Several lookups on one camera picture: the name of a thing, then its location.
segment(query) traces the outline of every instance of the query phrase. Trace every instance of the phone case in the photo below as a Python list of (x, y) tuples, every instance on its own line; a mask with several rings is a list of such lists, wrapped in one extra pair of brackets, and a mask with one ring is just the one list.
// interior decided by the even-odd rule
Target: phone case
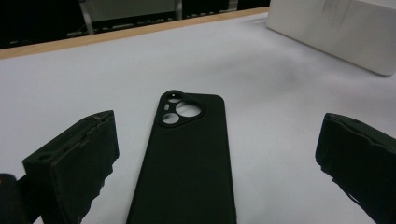
[[(201, 112), (181, 116), (185, 104)], [(172, 114), (178, 119), (167, 122)], [(221, 97), (181, 91), (161, 97), (127, 223), (236, 223)]]

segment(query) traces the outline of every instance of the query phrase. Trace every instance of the white plastic container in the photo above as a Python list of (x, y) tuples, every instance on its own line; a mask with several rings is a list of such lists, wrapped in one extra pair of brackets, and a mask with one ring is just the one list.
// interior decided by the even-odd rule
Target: white plastic container
[(380, 75), (396, 73), (396, 0), (272, 0), (267, 26)]

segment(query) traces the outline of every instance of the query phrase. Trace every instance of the white table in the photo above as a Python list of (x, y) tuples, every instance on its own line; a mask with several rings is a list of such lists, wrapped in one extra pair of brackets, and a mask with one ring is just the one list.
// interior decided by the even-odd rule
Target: white table
[(214, 93), (226, 104), (238, 223), (374, 223), (315, 150), (326, 112), (396, 136), (396, 76), (272, 32), (266, 16), (1, 60), (0, 171), (22, 177), (25, 157), (112, 109), (120, 158), (83, 223), (125, 223), (160, 96)]

